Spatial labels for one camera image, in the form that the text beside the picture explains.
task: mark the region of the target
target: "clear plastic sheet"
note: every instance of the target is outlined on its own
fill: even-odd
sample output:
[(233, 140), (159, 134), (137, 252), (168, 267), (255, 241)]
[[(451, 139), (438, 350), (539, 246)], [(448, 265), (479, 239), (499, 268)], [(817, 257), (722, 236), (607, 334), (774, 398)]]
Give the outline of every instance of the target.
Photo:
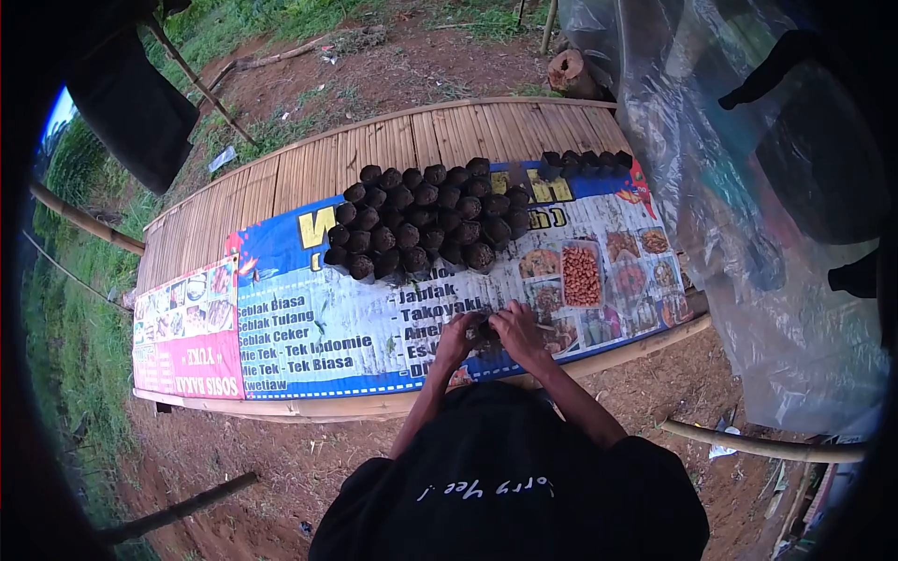
[[(616, 119), (674, 247), (689, 258), (690, 278), (708, 294), (733, 373), (743, 380), (748, 420), (836, 434), (868, 413), (887, 376), (876, 303), (834, 293), (826, 275), (876, 241), (829, 245), (786, 210), (782, 186), (814, 194), (822, 166), (819, 157), (816, 170), (808, 161), (809, 133), (778, 121), (808, 91), (838, 108), (843, 122), (825, 141), (870, 154), (857, 189), (875, 219), (889, 202), (878, 198), (882, 162), (863, 119), (813, 60), (757, 101), (730, 111), (718, 104), (795, 29), (792, 20), (773, 2), (708, 0), (560, 0), (559, 20), (572, 45), (609, 74)], [(817, 232), (825, 235), (829, 224)]]

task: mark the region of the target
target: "sky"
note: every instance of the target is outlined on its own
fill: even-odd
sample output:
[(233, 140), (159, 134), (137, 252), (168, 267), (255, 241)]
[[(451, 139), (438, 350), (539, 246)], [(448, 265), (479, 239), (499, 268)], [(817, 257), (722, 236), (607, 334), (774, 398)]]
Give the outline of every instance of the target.
[(50, 112), (47, 126), (44, 127), (44, 136), (53, 130), (53, 126), (56, 123), (70, 120), (76, 111), (77, 109), (72, 103), (72, 96), (68, 94), (68, 89), (63, 88), (62, 92), (59, 93), (59, 97), (57, 97), (56, 105), (53, 106), (53, 110)]

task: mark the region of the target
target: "dirt ground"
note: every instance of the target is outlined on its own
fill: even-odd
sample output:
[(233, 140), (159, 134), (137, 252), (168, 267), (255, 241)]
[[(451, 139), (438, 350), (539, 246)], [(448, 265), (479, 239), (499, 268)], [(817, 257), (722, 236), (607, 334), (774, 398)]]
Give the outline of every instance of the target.
[[(347, 116), (337, 111), (342, 116), (333, 126), (338, 126), (457, 97), (508, 95), (521, 83), (544, 82), (548, 58), (537, 54), (536, 33), (487, 48), (463, 31), (426, 31), (419, 27), (420, 19), (415, 14), (407, 21), (399, 19), (387, 42), (341, 57), (336, 65), (323, 63), (317, 55), (298, 57), (229, 75), (218, 92), (240, 109), (244, 120), (267, 118), (322, 83), (334, 84), (322, 103), (339, 109), (340, 103), (348, 101), (336, 92), (357, 88), (353, 107), (361, 107), (363, 114)], [(264, 46), (264, 40), (245, 45), (230, 57), (210, 63), (202, 75), (208, 80), (233, 57)], [(279, 52), (282, 47), (269, 46), (267, 51)], [(191, 156), (189, 165), (197, 165), (195, 158)], [(177, 188), (189, 192), (203, 183), (205, 177), (198, 173)], [(773, 490), (769, 482), (779, 464), (743, 453), (709, 461), (706, 444), (654, 428), (653, 419), (665, 416), (714, 426), (735, 408), (735, 426), (744, 433), (762, 433), (758, 427), (746, 426), (741, 382), (732, 377), (713, 329), (650, 357), (595, 373), (581, 383), (630, 434), (641, 434), (679, 454), (708, 513), (712, 531), (706, 559), (770, 555), (791, 505), (788, 495), (769, 520), (764, 517)], [(123, 459), (126, 476), (119, 492), (135, 516), (249, 470), (260, 475), (259, 484), (150, 534), (166, 560), (307, 558), (311, 536), (302, 532), (300, 524), (309, 522), (317, 528), (346, 476), (368, 458), (385, 455), (402, 423), (396, 419), (279, 425), (178, 408), (157, 416), (153, 404), (140, 399), (130, 400), (127, 407), (143, 454)], [(786, 463), (788, 493), (793, 495), (804, 467)], [(652, 523), (646, 520), (647, 535)]]

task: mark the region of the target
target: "hand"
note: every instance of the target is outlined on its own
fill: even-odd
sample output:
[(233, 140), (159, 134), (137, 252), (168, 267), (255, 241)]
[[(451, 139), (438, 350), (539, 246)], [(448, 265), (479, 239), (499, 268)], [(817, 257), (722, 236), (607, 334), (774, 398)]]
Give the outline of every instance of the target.
[(431, 372), (444, 369), (451, 376), (458, 370), (462, 361), (474, 348), (475, 341), (468, 339), (468, 329), (474, 327), (481, 317), (476, 311), (455, 314), (455, 317), (443, 328), (443, 334), (440, 335), (440, 342), (436, 346), (436, 359), (431, 366)]
[(545, 349), (530, 305), (512, 300), (507, 310), (489, 316), (489, 325), (499, 334), (511, 359), (528, 372), (541, 370), (543, 364), (555, 363)]

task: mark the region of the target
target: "black t-shirt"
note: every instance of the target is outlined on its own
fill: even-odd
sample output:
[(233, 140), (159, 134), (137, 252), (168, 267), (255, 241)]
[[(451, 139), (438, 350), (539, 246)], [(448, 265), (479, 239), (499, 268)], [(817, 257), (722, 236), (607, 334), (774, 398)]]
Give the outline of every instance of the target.
[(347, 478), (310, 559), (699, 559), (708, 537), (675, 454), (635, 436), (602, 451), (546, 402), (486, 382)]

